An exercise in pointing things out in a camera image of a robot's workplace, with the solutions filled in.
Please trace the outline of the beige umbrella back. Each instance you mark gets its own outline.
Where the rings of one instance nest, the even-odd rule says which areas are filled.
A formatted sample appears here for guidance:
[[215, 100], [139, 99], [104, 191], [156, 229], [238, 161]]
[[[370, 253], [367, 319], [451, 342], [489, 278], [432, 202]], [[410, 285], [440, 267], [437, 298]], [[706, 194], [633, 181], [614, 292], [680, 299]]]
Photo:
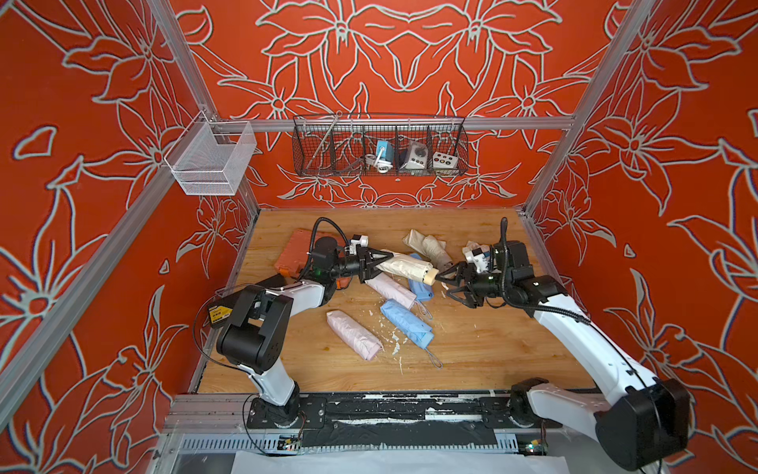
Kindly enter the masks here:
[[485, 266], [487, 266], [491, 256], [489, 245], [482, 245], [474, 241], [469, 241], [462, 248], [462, 253], [468, 263], [476, 265], [484, 264]]

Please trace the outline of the beige umbrella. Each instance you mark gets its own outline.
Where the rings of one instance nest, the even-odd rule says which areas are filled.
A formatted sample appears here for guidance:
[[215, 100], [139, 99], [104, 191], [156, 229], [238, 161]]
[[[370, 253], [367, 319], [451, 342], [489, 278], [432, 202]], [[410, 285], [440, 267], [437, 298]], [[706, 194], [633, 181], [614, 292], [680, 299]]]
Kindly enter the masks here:
[[403, 243], [427, 258], [434, 268], [444, 271], [453, 266], [452, 258], [446, 251], [446, 243], [433, 235], [424, 235], [412, 229], [403, 239]]
[[468, 263], [476, 265], [484, 264], [485, 266], [487, 266], [491, 256], [489, 245], [482, 245], [474, 241], [469, 241], [462, 248], [462, 253]]
[[400, 253], [395, 253], [392, 258], [379, 264], [378, 268], [382, 272], [408, 278], [428, 286], [434, 284], [435, 278], [439, 274], [439, 270], [434, 268], [432, 263]]

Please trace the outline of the blue umbrella back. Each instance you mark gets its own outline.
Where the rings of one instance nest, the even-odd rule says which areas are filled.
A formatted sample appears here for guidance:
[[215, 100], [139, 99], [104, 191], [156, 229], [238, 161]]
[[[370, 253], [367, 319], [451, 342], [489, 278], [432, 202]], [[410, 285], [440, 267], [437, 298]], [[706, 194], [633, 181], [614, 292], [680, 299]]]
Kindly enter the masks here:
[[414, 292], [419, 302], [427, 302], [434, 297], [433, 289], [428, 284], [425, 284], [422, 280], [408, 279], [408, 285], [411, 292]]

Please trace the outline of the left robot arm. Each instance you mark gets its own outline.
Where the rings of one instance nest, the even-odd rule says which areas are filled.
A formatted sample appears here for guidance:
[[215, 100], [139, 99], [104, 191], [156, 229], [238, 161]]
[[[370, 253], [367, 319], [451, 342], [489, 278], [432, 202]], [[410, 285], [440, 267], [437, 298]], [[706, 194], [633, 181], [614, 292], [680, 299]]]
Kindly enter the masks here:
[[307, 260], [295, 282], [269, 278], [248, 284], [211, 303], [208, 316], [218, 330], [216, 351], [242, 371], [258, 389], [252, 403], [280, 428], [300, 418], [300, 390], [280, 358], [290, 318], [326, 305], [341, 280], [367, 282], [379, 266], [394, 257], [360, 239], [351, 240], [328, 217], [318, 218], [311, 231]]

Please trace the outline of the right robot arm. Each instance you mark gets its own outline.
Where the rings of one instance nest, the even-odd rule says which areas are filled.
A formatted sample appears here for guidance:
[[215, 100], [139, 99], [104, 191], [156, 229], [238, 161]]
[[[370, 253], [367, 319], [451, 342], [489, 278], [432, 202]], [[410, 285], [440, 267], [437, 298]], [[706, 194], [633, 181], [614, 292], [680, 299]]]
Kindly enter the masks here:
[[593, 379], [598, 391], [583, 395], [540, 377], [511, 387], [508, 415], [532, 428], [545, 420], [598, 442], [619, 467], [633, 472], [663, 469], [665, 458], [688, 444], [690, 395], [674, 379], [662, 379], [634, 361], [578, 306], [552, 276], [537, 276], [524, 243], [507, 237], [501, 220], [499, 242], [479, 260], [481, 250], [436, 276], [448, 295], [469, 308], [498, 298], [524, 311], [552, 333]]

